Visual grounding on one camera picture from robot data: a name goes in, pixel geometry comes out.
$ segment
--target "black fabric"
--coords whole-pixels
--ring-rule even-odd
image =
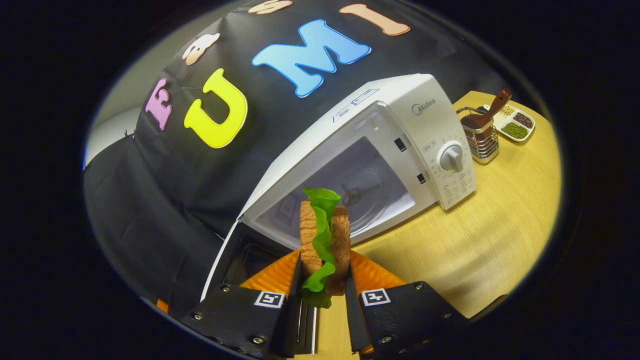
[[[306,128],[342,98],[367,81],[403,74],[432,74],[452,102],[470,90],[495,94],[513,88],[471,47],[406,4],[363,1],[370,9],[411,27],[390,37],[374,24],[339,9],[347,0],[297,0],[267,14],[248,13],[256,0],[210,25],[198,35],[220,39],[193,65],[176,55],[158,79],[172,112],[164,130],[141,111],[134,138],[113,144],[85,170],[88,211],[102,248],[111,262],[149,297],[170,298],[170,311],[184,311],[199,300],[202,286],[240,210],[271,162]],[[324,83],[306,98],[271,67],[251,64],[271,44],[304,45],[298,28],[323,19],[329,27],[372,48],[362,59],[335,73],[320,73]],[[217,122],[228,106],[202,86],[217,69],[248,101],[242,130],[226,147],[213,149],[184,127],[195,99]],[[150,92],[157,81],[149,84]]]

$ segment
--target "wooden table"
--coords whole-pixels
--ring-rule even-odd
[[[453,108],[476,108],[493,98],[472,91]],[[474,194],[449,211],[434,204],[353,247],[406,282],[426,281],[467,318],[527,275],[560,204],[560,154],[551,124],[526,106],[509,104],[534,117],[536,128],[522,143],[499,134],[500,154],[486,165],[474,161]],[[296,359],[358,359],[351,354],[344,297],[332,302],[319,311],[317,354]]]

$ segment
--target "microwave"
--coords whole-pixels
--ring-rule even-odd
[[[302,188],[337,192],[351,243],[375,237],[434,203],[447,210],[476,189],[471,152],[451,101],[429,74],[370,81],[275,159],[229,231],[204,284],[240,284],[300,247]],[[300,349],[315,348],[315,308],[299,305]]]

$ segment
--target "letter m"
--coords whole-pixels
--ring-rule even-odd
[[[304,46],[269,45],[256,55],[251,64],[269,65],[296,85],[296,95],[306,97],[322,85],[320,74],[308,74],[300,67],[335,72],[335,64],[327,49],[338,56],[341,64],[350,64],[369,54],[371,48],[358,44],[326,25],[324,20],[313,20],[298,29]]]

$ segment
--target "spice tray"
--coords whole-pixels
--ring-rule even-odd
[[[483,105],[483,107],[489,111],[489,106],[488,105]],[[523,142],[526,139],[528,139],[531,136],[531,133],[533,132],[533,129],[536,128],[536,121],[533,120],[533,117],[531,117],[531,115],[527,114],[526,112],[514,107],[514,106],[510,106],[509,104],[504,106],[504,109],[507,112],[511,112],[509,115],[505,115],[502,112],[499,112],[497,114],[495,114],[493,116],[493,125],[495,126],[496,130],[498,130],[501,134],[503,134],[504,136],[508,137],[509,139],[515,141],[515,142]],[[516,117],[516,115],[518,115],[519,113],[521,113],[522,115],[524,115],[527,119],[529,119],[531,121],[531,128],[529,129],[528,127],[524,126],[523,124],[517,122],[516,120],[514,120],[514,118]],[[524,128],[525,130],[527,130],[527,135],[525,137],[523,137],[522,139],[516,139],[513,136],[505,133],[502,128],[507,126],[507,124],[509,123],[514,123],[517,126],[520,126],[522,128]]]

